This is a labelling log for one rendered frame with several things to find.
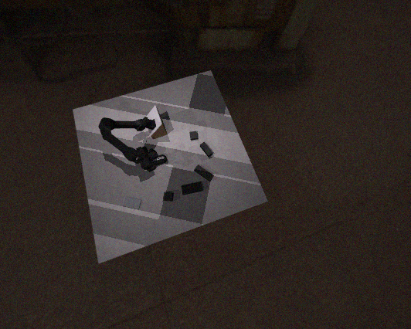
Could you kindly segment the dark grey controller unit with green rocker switches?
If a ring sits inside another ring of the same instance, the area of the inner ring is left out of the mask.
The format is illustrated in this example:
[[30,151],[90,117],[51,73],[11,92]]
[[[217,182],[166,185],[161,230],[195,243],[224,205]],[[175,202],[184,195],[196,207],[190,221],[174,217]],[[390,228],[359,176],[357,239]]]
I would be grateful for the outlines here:
[[167,158],[164,154],[159,155],[156,159],[151,161],[151,163],[155,163],[155,165],[163,164],[167,161]]

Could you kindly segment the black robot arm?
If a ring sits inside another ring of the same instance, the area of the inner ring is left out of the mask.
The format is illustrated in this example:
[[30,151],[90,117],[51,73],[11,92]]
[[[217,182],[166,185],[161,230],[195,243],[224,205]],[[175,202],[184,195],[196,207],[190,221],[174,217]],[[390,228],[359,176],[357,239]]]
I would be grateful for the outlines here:
[[[155,150],[151,148],[148,152],[149,154],[147,154],[147,152],[141,147],[136,148],[136,150],[134,148],[128,147],[126,144],[112,135],[111,130],[115,128],[135,128],[137,131],[143,131],[145,128],[153,130],[156,127],[155,119],[149,120],[147,117],[144,117],[143,119],[136,121],[116,121],[104,117],[101,119],[98,127],[100,128],[100,133],[102,134],[103,139],[120,150],[127,160],[133,161],[136,164],[140,163],[142,169],[144,170],[152,168],[150,159],[151,161],[153,161],[158,157],[158,153]],[[150,159],[148,158],[148,155]],[[137,157],[138,159],[136,160]]]

